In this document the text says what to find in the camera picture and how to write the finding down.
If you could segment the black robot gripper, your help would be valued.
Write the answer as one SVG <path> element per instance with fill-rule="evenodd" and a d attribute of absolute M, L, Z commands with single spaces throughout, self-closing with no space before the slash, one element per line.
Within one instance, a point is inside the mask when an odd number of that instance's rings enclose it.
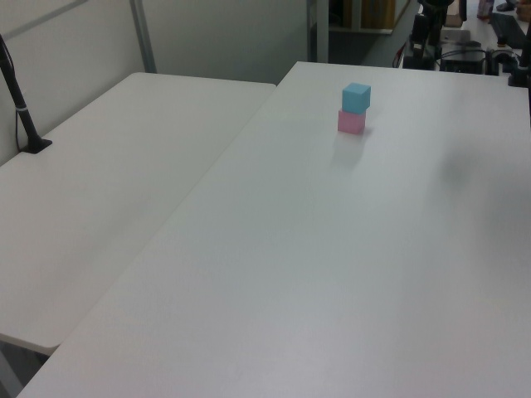
<path fill-rule="evenodd" d="M 446 15 L 448 7 L 453 0 L 418 0 L 421 6 L 420 14 L 414 18 L 411 33 L 411 49 L 414 56 L 423 56 L 426 38 L 428 35 L 428 18 L 426 15 L 441 14 Z M 442 25 L 434 22 L 429 31 L 429 45 L 438 46 L 441 40 Z"/>

